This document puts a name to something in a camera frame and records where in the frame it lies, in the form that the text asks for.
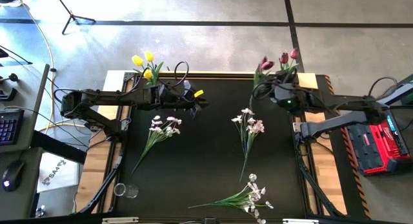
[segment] gray floor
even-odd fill
[[[191,70],[253,71],[263,55],[277,59],[289,52],[288,27],[236,26],[107,26],[70,25],[61,29],[67,13],[58,0],[24,0],[53,51],[56,83],[68,88],[102,88],[107,70],[128,70],[130,57],[155,53],[174,66],[186,60]],[[111,21],[278,21],[286,22],[284,0],[64,0],[77,15]],[[413,0],[291,0],[296,22],[413,23]],[[29,19],[22,7],[0,7],[0,19]],[[306,72],[328,74],[337,94],[364,95],[381,76],[403,79],[413,68],[411,28],[297,28]],[[50,59],[33,24],[0,24],[0,44],[32,62]],[[15,64],[8,59],[4,65]],[[375,95],[390,84],[379,84]],[[42,113],[48,115],[50,98]],[[39,127],[45,121],[39,120]],[[87,136],[66,127],[75,136]],[[59,139],[69,136],[62,131]],[[413,174],[363,179],[374,219],[411,223]],[[41,195],[50,215],[72,211],[75,187]]]

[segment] clear glass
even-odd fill
[[[125,185],[123,183],[118,183],[114,187],[114,194],[124,198],[136,198],[138,192],[139,189],[137,189],[137,186],[134,184]]]

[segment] keyboard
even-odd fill
[[[0,110],[0,146],[16,144],[24,110]]]

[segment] yellow tag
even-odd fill
[[[200,95],[202,95],[202,94],[204,94],[204,90],[199,90],[198,92],[196,92],[196,93],[194,94],[194,97],[198,97],[198,96],[200,96]]]

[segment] desk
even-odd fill
[[[19,78],[18,82],[5,81],[0,85],[0,89],[4,90],[6,94],[9,94],[12,88],[17,90],[14,100],[1,102],[0,109],[13,105],[38,112],[43,89],[46,85],[48,70],[48,65],[40,64],[0,67],[0,76],[8,77],[11,73],[14,73]],[[36,119],[37,113],[25,110],[23,125],[20,129],[17,143],[15,145],[1,146],[0,152],[28,149],[32,140]]]
[[[123,86],[125,71],[109,71],[106,76],[106,81],[103,90],[121,90]],[[103,107],[100,106],[98,112],[109,119],[114,119],[117,114],[117,107]],[[121,118],[126,118],[127,108],[123,109]],[[324,120],[323,115],[320,114],[306,114],[307,121],[322,121]],[[91,144],[101,141],[105,136],[100,133]],[[319,140],[328,147],[330,146],[330,141]],[[326,149],[323,149],[319,145],[312,145],[314,161],[316,164],[317,178],[321,188],[324,190],[325,194],[330,198],[331,202],[335,204],[337,209],[343,213],[346,213],[346,208],[343,201],[343,195],[341,193],[340,182],[335,166],[335,161],[333,155]],[[83,208],[93,195],[98,190],[102,183],[103,176],[105,173],[105,165],[108,158],[109,143],[102,143],[90,149],[86,157],[84,171],[81,176],[81,181],[78,188],[78,193],[76,197],[76,203],[78,210]],[[110,200],[112,197],[112,187],[107,191],[107,196],[105,199],[105,206],[103,211],[106,212],[110,206]],[[314,199],[314,193],[309,189],[310,204],[316,212],[316,202]]]
[[[2,174],[7,165],[19,158],[20,153],[21,151],[18,150],[0,154],[0,172]],[[0,188],[0,219],[2,221],[30,217],[42,153],[43,149],[41,148],[24,150],[20,159],[26,163],[19,188],[13,192],[6,192],[2,187]]]

